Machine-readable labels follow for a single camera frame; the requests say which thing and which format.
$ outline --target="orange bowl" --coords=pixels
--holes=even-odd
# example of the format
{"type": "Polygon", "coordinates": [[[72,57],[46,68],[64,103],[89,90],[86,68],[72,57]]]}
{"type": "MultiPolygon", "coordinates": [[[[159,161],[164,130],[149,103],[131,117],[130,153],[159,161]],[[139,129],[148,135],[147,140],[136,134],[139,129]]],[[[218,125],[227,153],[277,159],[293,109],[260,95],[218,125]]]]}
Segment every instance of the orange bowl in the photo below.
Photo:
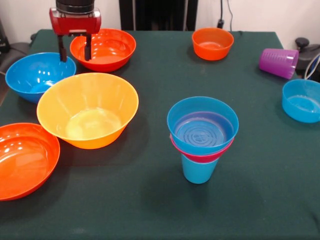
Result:
{"type": "Polygon", "coordinates": [[[115,141],[135,116],[134,87],[108,73],[67,77],[40,98],[36,114],[49,133],[81,149],[98,149],[115,141]]]}
{"type": "Polygon", "coordinates": [[[38,124],[0,127],[0,201],[25,197],[41,187],[59,155],[58,139],[38,124]]]}
{"type": "Polygon", "coordinates": [[[77,36],[70,44],[71,54],[86,68],[95,72],[108,73],[125,65],[136,49],[136,40],[129,33],[101,28],[92,35],[92,59],[85,60],[86,37],[77,36]]]}
{"type": "Polygon", "coordinates": [[[227,56],[234,37],[228,31],[216,27],[198,29],[192,34],[193,49],[198,57],[216,61],[227,56]]]}

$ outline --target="stacked cups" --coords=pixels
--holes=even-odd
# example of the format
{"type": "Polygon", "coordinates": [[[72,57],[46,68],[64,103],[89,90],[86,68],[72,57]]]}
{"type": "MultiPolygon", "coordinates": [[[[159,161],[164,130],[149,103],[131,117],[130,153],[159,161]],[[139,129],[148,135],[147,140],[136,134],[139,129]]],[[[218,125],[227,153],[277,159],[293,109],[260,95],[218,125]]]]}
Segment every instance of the stacked cups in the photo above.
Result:
{"type": "Polygon", "coordinates": [[[171,142],[181,153],[185,178],[194,184],[207,182],[234,141],[239,129],[235,111],[224,102],[195,96],[176,103],[167,125],[171,142]]]}

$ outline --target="black cable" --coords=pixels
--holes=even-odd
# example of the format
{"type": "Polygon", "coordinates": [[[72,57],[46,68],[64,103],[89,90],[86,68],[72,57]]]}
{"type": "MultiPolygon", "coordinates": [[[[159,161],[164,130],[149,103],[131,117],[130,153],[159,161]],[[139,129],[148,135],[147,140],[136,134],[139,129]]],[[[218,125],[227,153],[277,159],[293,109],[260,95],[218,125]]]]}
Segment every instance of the black cable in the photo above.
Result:
{"type": "Polygon", "coordinates": [[[24,54],[24,55],[27,55],[27,53],[26,52],[24,52],[24,51],[21,51],[21,50],[19,50],[19,49],[17,49],[17,48],[15,48],[15,47],[10,47],[12,50],[16,50],[16,51],[18,51],[19,53],[22,53],[22,54],[24,54]]]}
{"type": "Polygon", "coordinates": [[[229,9],[229,12],[231,14],[231,20],[230,20],[230,32],[232,32],[232,20],[234,19],[234,15],[231,11],[231,8],[230,8],[230,3],[229,3],[229,0],[226,0],[226,2],[228,3],[228,9],[229,9]]]}
{"type": "Polygon", "coordinates": [[[220,7],[221,7],[221,11],[220,11],[220,19],[222,20],[222,17],[223,17],[223,14],[224,14],[224,7],[223,7],[223,4],[222,4],[222,0],[220,1],[220,7]]]}

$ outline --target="yellow bowl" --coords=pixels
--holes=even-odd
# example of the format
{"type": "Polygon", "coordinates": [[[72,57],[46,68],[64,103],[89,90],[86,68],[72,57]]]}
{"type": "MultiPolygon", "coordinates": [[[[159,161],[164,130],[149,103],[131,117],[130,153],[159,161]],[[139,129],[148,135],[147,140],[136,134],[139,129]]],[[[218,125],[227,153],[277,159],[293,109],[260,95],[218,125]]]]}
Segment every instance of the yellow bowl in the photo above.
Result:
{"type": "Polygon", "coordinates": [[[121,77],[83,73],[65,78],[40,98],[36,114],[42,127],[81,149],[111,144],[135,116],[139,98],[121,77]]]}

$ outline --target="plastic bowl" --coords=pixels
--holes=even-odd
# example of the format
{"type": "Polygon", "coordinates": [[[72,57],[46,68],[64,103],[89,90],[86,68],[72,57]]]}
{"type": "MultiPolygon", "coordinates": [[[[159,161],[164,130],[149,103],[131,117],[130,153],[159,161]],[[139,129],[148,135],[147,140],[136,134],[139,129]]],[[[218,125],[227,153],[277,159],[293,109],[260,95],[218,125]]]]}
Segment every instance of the plastic bowl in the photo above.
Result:
{"type": "Polygon", "coordinates": [[[49,133],[82,149],[115,141],[138,110],[138,94],[126,80],[107,73],[83,73],[49,88],[36,114],[49,133]]]}
{"type": "Polygon", "coordinates": [[[224,102],[194,96],[177,102],[167,115],[177,147],[191,155],[210,155],[225,148],[239,129],[235,111],[224,102]]]}
{"type": "Polygon", "coordinates": [[[25,100],[37,103],[56,82],[76,73],[75,62],[68,57],[60,61],[56,52],[42,52],[21,58],[6,72],[7,85],[25,100]]]}
{"type": "Polygon", "coordinates": [[[133,36],[118,29],[101,28],[92,35],[92,59],[85,60],[86,37],[77,36],[70,44],[71,54],[86,68],[108,73],[125,65],[136,49],[133,36]]]}
{"type": "Polygon", "coordinates": [[[38,124],[0,127],[0,201],[37,190],[55,169],[59,155],[58,139],[38,124]]]}
{"type": "Polygon", "coordinates": [[[212,153],[210,155],[193,155],[193,154],[189,154],[186,153],[184,151],[182,151],[181,149],[179,149],[175,143],[175,141],[172,138],[172,135],[170,134],[170,139],[172,142],[172,145],[181,153],[183,154],[186,158],[190,159],[191,161],[197,162],[197,163],[201,163],[201,164],[206,164],[206,163],[210,163],[214,160],[217,160],[218,158],[220,158],[231,146],[231,144],[234,142],[234,138],[230,141],[230,143],[223,149],[221,149],[220,151],[217,151],[215,153],[212,153]]]}
{"type": "Polygon", "coordinates": [[[198,57],[216,61],[228,55],[234,44],[234,36],[221,28],[205,27],[192,34],[192,42],[194,52],[198,57]]]}
{"type": "Polygon", "coordinates": [[[305,79],[288,81],[282,89],[282,107],[299,122],[319,122],[320,83],[305,79]]]}

